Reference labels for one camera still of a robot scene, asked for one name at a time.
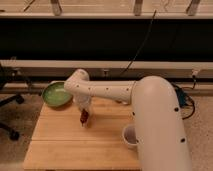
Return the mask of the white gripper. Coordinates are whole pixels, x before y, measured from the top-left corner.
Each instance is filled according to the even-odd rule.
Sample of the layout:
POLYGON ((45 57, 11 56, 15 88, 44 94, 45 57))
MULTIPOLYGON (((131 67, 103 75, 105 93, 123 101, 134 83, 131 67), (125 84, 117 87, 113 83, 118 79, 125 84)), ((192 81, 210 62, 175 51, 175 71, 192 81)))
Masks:
POLYGON ((80 111, 80 116, 83 109, 85 109, 89 113, 89 118, 87 122, 84 125, 81 124, 83 127, 86 127, 89 123, 89 119, 92 114, 91 97, 86 95, 76 96, 75 103, 80 111))

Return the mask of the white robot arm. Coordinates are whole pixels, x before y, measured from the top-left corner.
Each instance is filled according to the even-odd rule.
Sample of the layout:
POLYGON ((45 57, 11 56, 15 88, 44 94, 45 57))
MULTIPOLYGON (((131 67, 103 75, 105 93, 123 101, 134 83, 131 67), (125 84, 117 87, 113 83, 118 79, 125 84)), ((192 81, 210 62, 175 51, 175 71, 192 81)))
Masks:
POLYGON ((77 105, 85 109, 91 97, 132 106, 139 166, 142 171, 192 171, 187 136, 172 84, 159 76, 138 81, 91 81, 83 69, 64 83, 77 105))

